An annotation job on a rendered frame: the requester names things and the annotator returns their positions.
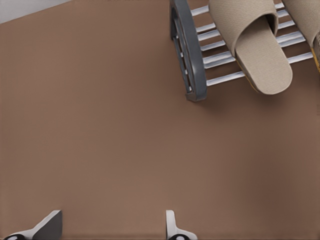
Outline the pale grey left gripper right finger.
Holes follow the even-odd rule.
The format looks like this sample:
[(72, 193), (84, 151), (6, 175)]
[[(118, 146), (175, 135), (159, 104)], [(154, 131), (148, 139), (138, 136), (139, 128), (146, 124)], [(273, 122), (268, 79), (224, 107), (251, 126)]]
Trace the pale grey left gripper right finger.
[(175, 213), (166, 210), (166, 240), (198, 240), (196, 234), (177, 227)]

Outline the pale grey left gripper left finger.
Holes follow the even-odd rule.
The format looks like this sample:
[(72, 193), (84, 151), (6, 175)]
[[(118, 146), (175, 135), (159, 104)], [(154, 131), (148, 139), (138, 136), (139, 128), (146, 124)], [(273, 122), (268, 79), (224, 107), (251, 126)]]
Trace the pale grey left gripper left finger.
[(15, 232), (3, 240), (60, 240), (63, 233), (63, 212), (53, 210), (31, 229)]

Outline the grey shoe rack silver bars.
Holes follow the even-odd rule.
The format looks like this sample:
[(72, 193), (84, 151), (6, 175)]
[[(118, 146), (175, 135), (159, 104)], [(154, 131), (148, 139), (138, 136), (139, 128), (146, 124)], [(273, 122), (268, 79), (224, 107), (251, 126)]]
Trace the grey shoe rack silver bars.
[[(282, 0), (274, 6), (278, 16), (275, 37), (290, 67), (292, 63), (314, 59)], [(188, 100), (204, 100), (209, 86), (247, 78), (213, 22), (209, 4), (190, 9), (187, 0), (170, 0), (170, 37), (176, 48)]]

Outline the beige slipper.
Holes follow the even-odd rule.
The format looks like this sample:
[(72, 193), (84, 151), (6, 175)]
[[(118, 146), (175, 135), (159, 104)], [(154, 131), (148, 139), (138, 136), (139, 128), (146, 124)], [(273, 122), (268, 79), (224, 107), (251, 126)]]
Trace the beige slipper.
[(208, 7), (251, 85), (265, 95), (285, 91), (293, 72), (276, 39), (279, 19), (273, 0), (209, 0)]
[(282, 0), (308, 43), (320, 74), (320, 0)]

